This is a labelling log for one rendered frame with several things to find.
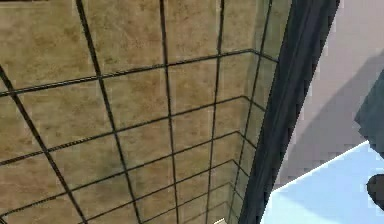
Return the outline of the black round shape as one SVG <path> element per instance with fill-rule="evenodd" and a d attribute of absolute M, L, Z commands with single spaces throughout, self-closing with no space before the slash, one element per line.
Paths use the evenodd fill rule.
<path fill-rule="evenodd" d="M 376 174 L 370 177 L 366 188 L 372 201 L 384 211 L 384 174 Z"/>

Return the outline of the black shower frame post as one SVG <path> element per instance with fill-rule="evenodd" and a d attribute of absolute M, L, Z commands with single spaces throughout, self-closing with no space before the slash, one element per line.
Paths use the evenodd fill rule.
<path fill-rule="evenodd" d="M 340 0 L 293 0 L 238 224 L 260 224 Z"/>

